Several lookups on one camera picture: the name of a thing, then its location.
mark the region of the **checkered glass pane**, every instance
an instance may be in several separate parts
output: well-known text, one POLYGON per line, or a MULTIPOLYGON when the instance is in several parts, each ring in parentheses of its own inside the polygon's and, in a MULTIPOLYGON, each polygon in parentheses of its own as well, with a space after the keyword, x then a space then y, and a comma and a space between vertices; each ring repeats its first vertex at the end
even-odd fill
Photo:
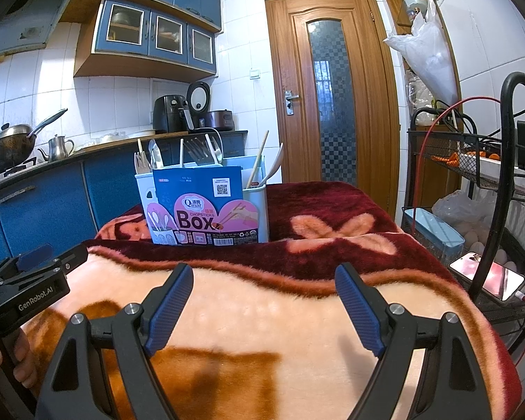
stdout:
POLYGON ((307 24, 321 132, 321 179, 357 185, 352 77, 339 20, 307 24))

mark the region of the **phone screen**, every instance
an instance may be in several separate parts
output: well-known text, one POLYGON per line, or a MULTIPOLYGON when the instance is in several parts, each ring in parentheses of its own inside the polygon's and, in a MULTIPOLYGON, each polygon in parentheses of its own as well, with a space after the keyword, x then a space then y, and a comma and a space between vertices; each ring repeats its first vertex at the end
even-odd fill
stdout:
MULTIPOLYGON (((469 252, 469 254, 453 262, 450 267, 466 278, 473 280, 480 258, 481 256, 476 254, 476 252, 469 252)), ((523 285, 524 281, 525 278, 522 275, 493 262, 483 289, 490 292, 497 299, 505 301, 523 285)))

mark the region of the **blue gripper pad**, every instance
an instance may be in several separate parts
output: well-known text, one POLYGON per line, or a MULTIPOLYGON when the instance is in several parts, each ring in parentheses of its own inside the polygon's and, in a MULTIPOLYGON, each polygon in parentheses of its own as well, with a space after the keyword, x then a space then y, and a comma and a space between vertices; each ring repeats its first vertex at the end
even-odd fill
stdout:
POLYGON ((143 348, 149 357, 163 349, 179 320, 193 289, 190 266, 180 263, 161 287, 156 287, 142 302, 141 333, 143 348))
POLYGON ((26 252, 22 254, 15 266, 20 272, 29 272, 34 268, 37 268, 43 262, 49 260, 53 256, 53 246, 49 243, 35 248, 33 251, 26 252))
POLYGON ((350 264, 343 264, 336 267, 334 276, 336 292, 356 329, 356 333, 362 342, 362 346, 371 350, 376 357, 381 357, 385 351, 385 344, 381 339, 381 323, 377 318, 376 313, 370 306, 362 289, 373 289, 379 297, 381 294, 374 289, 366 286, 356 270, 350 264), (358 277, 358 286, 354 275, 358 277))

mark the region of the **door handle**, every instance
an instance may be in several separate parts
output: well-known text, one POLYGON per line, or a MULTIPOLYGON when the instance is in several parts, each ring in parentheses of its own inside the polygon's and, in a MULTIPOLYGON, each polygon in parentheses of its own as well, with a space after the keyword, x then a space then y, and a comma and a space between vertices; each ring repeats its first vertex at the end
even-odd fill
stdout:
POLYGON ((291 90, 284 92, 284 104, 286 105, 286 115, 293 115, 294 108, 292 106, 292 99, 299 99, 300 95, 292 94, 291 90))
POLYGON ((35 189, 35 186, 26 186, 25 188, 21 188, 19 190, 17 190, 16 192, 13 192, 11 194, 8 194, 7 196, 5 197, 2 197, 0 199, 0 203, 3 204, 4 202, 7 202, 8 200, 10 199, 13 199, 14 197, 17 197, 19 196, 20 194, 23 194, 23 193, 26 193, 28 191, 33 191, 35 189))

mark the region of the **metal screw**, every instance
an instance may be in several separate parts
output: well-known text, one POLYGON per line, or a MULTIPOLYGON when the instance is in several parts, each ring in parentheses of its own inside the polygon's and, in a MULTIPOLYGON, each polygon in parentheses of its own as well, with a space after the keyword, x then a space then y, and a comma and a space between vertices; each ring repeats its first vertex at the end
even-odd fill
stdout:
POLYGON ((74 325, 81 324, 84 322, 84 314, 76 313, 70 318, 70 322, 72 322, 74 325))
POLYGON ((136 314, 140 310, 140 303, 129 303, 124 307, 124 312, 127 314, 136 314))
POLYGON ((457 317, 457 314, 455 313, 445 314, 445 320, 447 322, 450 322, 451 324, 456 324, 457 322, 459 322, 459 318, 457 317))
POLYGON ((397 316, 400 316, 402 313, 404 313, 404 306, 398 303, 393 303, 389 305, 389 311, 391 311, 393 314, 396 314, 397 316))

